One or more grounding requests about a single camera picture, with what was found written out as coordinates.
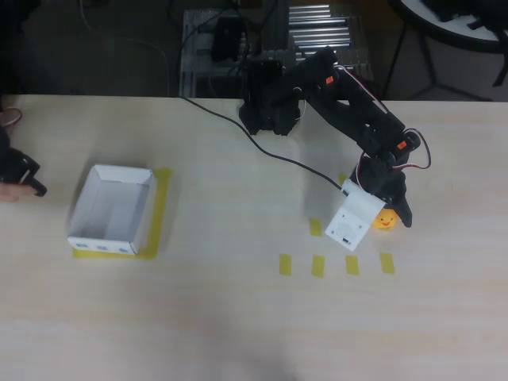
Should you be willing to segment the person's bare hand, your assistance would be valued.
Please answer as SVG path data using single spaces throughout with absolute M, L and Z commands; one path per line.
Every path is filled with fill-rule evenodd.
M 35 195 L 36 191 L 27 185 L 0 183 L 0 200 L 2 202 L 16 202 L 19 198 Z

